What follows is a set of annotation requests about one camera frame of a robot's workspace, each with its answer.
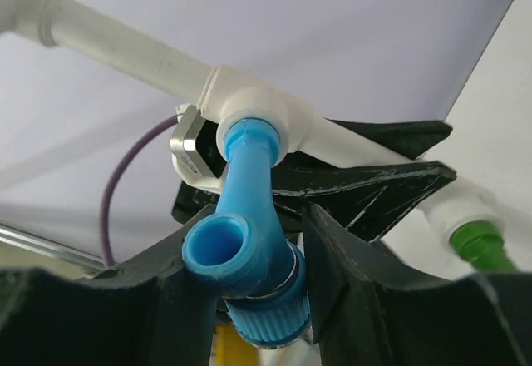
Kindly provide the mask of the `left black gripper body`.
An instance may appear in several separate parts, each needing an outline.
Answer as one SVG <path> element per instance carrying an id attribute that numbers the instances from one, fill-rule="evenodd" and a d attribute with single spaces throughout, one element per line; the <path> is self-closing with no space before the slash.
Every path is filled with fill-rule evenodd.
<path id="1" fill-rule="evenodd" d="M 185 224 L 206 205 L 217 205 L 218 200 L 219 195 L 197 189 L 182 181 L 171 215 L 175 221 Z M 285 235 L 296 235 L 302 232 L 302 219 L 300 215 L 291 210 L 283 209 L 277 203 L 274 204 L 274 207 Z"/>

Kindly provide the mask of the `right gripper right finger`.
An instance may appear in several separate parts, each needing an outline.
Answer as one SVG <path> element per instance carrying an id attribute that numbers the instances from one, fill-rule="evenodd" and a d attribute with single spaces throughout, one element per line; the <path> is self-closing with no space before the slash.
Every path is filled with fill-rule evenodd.
<path id="1" fill-rule="evenodd" d="M 531 276 L 450 281 L 413 269 L 303 213 L 313 337 L 325 365 L 528 365 Z"/>

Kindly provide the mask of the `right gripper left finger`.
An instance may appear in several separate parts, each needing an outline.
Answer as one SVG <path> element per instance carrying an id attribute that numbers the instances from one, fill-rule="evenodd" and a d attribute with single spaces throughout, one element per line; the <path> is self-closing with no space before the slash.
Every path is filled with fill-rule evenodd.
<path id="1" fill-rule="evenodd" d="M 2 270 L 2 364 L 208 364 L 218 297 L 185 268 L 188 231 L 91 279 Z"/>

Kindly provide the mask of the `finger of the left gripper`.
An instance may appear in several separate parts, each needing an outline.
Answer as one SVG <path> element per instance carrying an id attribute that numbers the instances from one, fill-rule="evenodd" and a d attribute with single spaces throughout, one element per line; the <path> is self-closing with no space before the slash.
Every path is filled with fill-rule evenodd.
<path id="1" fill-rule="evenodd" d="M 452 133 L 452 127 L 444 121 L 393 123 L 364 123 L 333 119 L 331 121 L 410 160 L 424 155 Z"/>
<path id="2" fill-rule="evenodd" d="M 290 240 L 303 230 L 304 209 L 315 204 L 348 232 L 372 242 L 455 179 L 456 172 L 438 161 L 347 169 L 277 166 L 273 202 Z"/>

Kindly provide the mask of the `blue plastic faucet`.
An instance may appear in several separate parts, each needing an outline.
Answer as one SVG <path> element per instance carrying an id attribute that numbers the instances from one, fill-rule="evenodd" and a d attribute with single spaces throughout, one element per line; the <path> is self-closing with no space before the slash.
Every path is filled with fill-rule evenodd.
<path id="1" fill-rule="evenodd" d="M 306 264 L 273 205 L 280 140 L 265 121 L 236 122 L 224 140 L 228 174 L 215 212 L 185 237 L 187 270 L 223 298 L 239 334 L 260 348 L 291 344 L 310 325 Z"/>

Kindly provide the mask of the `white pipe assembly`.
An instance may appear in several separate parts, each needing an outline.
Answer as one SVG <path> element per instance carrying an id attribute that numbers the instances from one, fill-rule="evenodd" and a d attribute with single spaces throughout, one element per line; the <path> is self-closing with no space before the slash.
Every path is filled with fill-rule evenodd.
<path id="1" fill-rule="evenodd" d="M 343 99 L 364 114 L 449 111 L 513 0 L 134 0 L 166 44 L 79 0 L 1 0 L 1 30 L 64 47 L 193 104 L 219 125 L 275 125 L 281 152 L 336 167 L 405 162 L 313 113 Z"/>

